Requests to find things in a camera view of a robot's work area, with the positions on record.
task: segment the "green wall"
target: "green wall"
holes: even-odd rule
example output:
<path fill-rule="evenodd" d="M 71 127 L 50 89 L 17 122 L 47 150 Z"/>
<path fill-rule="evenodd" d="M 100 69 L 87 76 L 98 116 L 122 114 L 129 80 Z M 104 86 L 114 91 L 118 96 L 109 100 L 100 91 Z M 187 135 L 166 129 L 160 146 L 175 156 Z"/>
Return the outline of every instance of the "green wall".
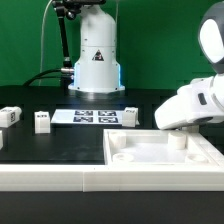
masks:
<path fill-rule="evenodd" d="M 214 0 L 120 0 L 117 60 L 126 87 L 176 89 L 213 75 L 197 41 L 200 20 Z M 48 0 L 1 2 L 0 85 L 21 85 L 39 73 L 42 17 Z M 103 9 L 115 16 L 115 1 Z M 66 21 L 72 60 L 79 57 L 79 20 Z M 61 67 L 57 17 L 45 32 L 44 70 Z M 58 85 L 44 80 L 42 85 Z"/>

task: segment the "white rectangular block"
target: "white rectangular block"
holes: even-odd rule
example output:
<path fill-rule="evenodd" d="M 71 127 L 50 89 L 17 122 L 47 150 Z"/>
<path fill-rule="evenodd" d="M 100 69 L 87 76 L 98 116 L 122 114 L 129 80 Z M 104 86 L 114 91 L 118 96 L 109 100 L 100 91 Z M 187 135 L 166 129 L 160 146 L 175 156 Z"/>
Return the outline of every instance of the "white rectangular block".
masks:
<path fill-rule="evenodd" d="M 35 112 L 35 133 L 50 133 L 50 116 L 49 112 L 39 111 Z"/>
<path fill-rule="evenodd" d="M 122 112 L 122 126 L 135 127 L 138 120 L 138 108 L 126 107 Z"/>
<path fill-rule="evenodd" d="M 2 165 L 0 191 L 82 191 L 83 172 L 73 167 Z"/>
<path fill-rule="evenodd" d="M 119 191 L 120 172 L 94 170 L 83 172 L 83 191 Z"/>
<path fill-rule="evenodd" d="M 4 107 L 0 110 L 0 127 L 8 128 L 20 119 L 22 110 L 19 107 Z"/>

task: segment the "black table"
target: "black table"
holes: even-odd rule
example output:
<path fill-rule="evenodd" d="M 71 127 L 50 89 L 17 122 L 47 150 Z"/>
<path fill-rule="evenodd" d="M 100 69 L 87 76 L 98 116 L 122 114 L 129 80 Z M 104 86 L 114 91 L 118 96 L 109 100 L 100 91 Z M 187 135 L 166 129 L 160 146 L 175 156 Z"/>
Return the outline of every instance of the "black table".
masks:
<path fill-rule="evenodd" d="M 156 129 L 156 108 L 172 90 L 128 90 L 125 97 L 87 101 L 58 87 L 0 87 L 0 106 L 19 106 L 21 121 L 2 128 L 1 164 L 104 164 L 103 129 L 111 126 L 53 126 L 34 134 L 34 112 L 55 109 L 123 110 L 139 108 L 138 129 Z M 201 133 L 223 150 L 223 125 Z M 0 223 L 222 223 L 224 192 L 0 192 Z"/>

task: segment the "warning label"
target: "warning label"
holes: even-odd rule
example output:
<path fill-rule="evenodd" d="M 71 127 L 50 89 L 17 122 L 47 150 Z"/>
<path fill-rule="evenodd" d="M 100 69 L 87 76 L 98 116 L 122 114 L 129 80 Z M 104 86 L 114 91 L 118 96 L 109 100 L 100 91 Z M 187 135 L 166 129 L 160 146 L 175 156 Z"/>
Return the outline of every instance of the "warning label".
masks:
<path fill-rule="evenodd" d="M 93 61 L 104 61 L 103 56 L 102 56 L 100 50 L 98 50 L 96 52 L 96 54 L 94 55 Z"/>

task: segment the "black and white pattern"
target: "black and white pattern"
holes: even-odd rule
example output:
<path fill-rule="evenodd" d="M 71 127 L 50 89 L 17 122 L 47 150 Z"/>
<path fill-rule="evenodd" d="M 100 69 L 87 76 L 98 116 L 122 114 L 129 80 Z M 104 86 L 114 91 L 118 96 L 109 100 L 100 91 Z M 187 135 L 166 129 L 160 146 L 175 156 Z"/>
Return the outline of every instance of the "black and white pattern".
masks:
<path fill-rule="evenodd" d="M 11 113 L 11 122 L 16 120 L 16 114 L 15 112 Z"/>
<path fill-rule="evenodd" d="M 135 113 L 135 110 L 125 110 L 127 113 Z"/>
<path fill-rule="evenodd" d="M 100 111 L 98 111 L 98 116 L 106 116 L 106 117 L 109 117 L 109 116 L 111 116 L 111 117 L 116 117 L 117 116 L 117 114 L 116 114 L 116 111 L 109 111 L 109 110 L 100 110 Z"/>
<path fill-rule="evenodd" d="M 37 115 L 38 118 L 46 118 L 47 115 L 46 114 L 41 114 L 41 115 Z"/>
<path fill-rule="evenodd" d="M 99 123 L 117 124 L 118 119 L 116 117 L 99 117 Z"/>
<path fill-rule="evenodd" d="M 5 113 L 9 113 L 9 112 L 11 112 L 12 110 L 10 110 L 10 109 L 3 109 L 3 110 L 1 110 L 1 112 L 5 112 Z"/>
<path fill-rule="evenodd" d="M 92 123 L 93 122 L 93 117 L 74 117 L 73 122 Z"/>
<path fill-rule="evenodd" d="M 92 110 L 76 110 L 75 115 L 77 116 L 93 116 Z"/>

